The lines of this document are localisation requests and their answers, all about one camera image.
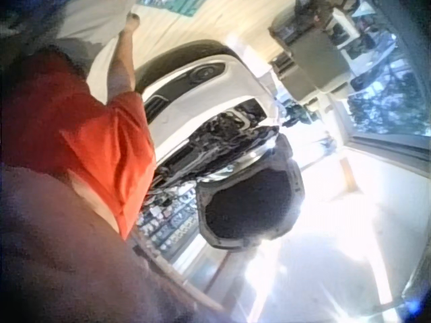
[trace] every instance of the green object on floor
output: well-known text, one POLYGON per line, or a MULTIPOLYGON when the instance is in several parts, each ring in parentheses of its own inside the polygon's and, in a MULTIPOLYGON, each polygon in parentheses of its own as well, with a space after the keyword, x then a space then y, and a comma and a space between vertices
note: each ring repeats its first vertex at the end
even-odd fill
POLYGON ((180 15, 193 17, 206 0, 139 0, 139 5, 167 9, 180 15))

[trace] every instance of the car hood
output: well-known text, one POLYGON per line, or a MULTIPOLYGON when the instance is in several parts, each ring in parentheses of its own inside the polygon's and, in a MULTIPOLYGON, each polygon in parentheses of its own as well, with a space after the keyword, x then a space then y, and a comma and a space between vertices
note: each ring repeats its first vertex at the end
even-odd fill
POLYGON ((215 248, 243 250, 289 232, 300 213, 304 184, 283 134, 247 168, 196 187, 199 229, 215 248))

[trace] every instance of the car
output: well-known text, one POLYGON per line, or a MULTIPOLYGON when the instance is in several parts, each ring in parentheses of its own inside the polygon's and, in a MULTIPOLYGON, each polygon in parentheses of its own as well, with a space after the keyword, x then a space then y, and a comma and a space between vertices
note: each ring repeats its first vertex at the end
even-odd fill
POLYGON ((213 40, 165 52, 137 72, 156 164, 149 196, 196 182, 199 228, 243 250, 290 231, 304 199, 272 95, 213 40))

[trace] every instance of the person in red shirt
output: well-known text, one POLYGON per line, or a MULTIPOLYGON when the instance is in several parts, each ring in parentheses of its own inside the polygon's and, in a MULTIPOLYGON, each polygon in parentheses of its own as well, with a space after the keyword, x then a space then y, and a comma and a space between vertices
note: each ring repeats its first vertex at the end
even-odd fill
POLYGON ((108 71, 108 104, 55 47, 22 62, 2 102, 2 161, 66 183, 123 239, 133 227, 156 167, 141 96, 134 92, 131 14, 108 71))

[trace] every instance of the engine bay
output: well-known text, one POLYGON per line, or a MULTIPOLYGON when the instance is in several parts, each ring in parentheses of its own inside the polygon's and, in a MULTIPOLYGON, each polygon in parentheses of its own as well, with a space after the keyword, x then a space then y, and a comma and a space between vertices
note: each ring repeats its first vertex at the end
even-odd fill
POLYGON ((157 167, 151 190, 204 178, 264 145, 279 130, 259 126, 266 117, 260 104, 251 99, 211 118, 157 167))

